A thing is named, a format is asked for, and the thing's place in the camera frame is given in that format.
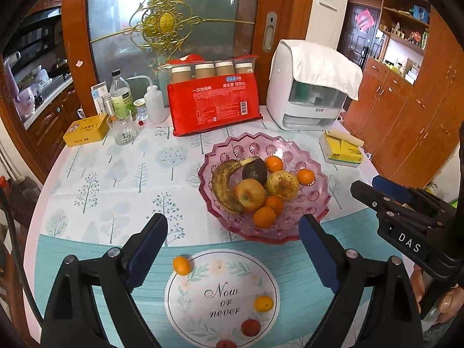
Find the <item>person's right hand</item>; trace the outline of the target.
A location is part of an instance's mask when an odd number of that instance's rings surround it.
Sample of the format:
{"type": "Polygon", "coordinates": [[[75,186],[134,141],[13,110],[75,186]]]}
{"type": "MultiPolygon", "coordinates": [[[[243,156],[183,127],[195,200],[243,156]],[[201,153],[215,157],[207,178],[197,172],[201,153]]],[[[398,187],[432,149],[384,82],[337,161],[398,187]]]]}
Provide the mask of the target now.
{"type": "MultiPolygon", "coordinates": [[[[414,297],[418,306],[418,311],[421,311],[420,301],[426,293],[425,283],[423,280],[423,270],[421,267],[414,265],[410,280],[414,292],[414,297]]],[[[434,321],[434,324],[442,324],[455,317],[462,308],[463,302],[464,291],[461,287],[452,287],[447,290],[439,299],[439,313],[436,317],[436,320],[434,321]]]]}

